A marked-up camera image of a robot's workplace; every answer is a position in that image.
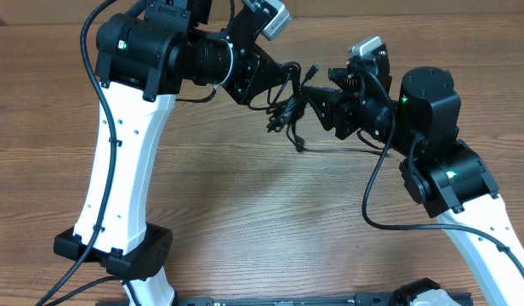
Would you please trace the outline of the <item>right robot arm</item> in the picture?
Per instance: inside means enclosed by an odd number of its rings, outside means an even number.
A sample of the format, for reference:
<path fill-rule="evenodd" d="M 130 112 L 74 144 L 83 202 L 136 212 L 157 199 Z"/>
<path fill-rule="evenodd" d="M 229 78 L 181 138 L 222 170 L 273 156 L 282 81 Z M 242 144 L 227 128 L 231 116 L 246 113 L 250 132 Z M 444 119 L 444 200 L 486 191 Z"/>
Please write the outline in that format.
<path fill-rule="evenodd" d="M 390 100 L 369 71 L 332 69 L 336 88 L 304 93 L 325 129 L 343 139 L 362 130 L 406 158 L 404 185 L 434 224 L 391 225 L 389 231 L 441 230 L 467 263 L 487 303 L 524 305 L 524 248 L 486 163 L 459 139 L 461 100 L 449 71 L 419 67 Z"/>

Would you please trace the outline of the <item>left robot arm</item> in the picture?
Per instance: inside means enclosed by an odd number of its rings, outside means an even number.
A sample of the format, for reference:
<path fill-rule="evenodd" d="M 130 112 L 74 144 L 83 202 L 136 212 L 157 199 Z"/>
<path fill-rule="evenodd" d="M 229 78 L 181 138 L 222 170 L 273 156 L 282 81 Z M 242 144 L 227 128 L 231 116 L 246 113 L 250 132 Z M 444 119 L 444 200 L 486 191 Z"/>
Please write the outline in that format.
<path fill-rule="evenodd" d="M 284 69 L 256 43 L 276 39 L 291 21 L 276 0 L 246 1 L 226 28 L 206 32 L 209 1 L 139 1 L 98 30 L 88 77 L 100 122 L 87 197 L 54 252 L 75 265 L 96 262 L 122 282 L 131 305 L 175 301 L 164 263 L 173 235 L 146 220 L 157 147 L 181 84 L 225 90 L 240 105 L 283 85 Z"/>

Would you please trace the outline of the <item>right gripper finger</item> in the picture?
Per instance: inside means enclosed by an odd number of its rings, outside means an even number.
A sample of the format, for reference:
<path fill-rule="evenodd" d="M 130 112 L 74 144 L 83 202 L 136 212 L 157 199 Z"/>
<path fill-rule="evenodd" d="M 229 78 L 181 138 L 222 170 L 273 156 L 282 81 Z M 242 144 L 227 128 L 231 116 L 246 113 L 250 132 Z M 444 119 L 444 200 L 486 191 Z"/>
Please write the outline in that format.
<path fill-rule="evenodd" d="M 328 79 L 343 91 L 362 91 L 364 89 L 362 76 L 354 75 L 347 68 L 329 68 Z"/>
<path fill-rule="evenodd" d="M 340 89 L 304 86 L 302 94 L 326 131 L 350 132 L 349 103 L 351 96 Z"/>

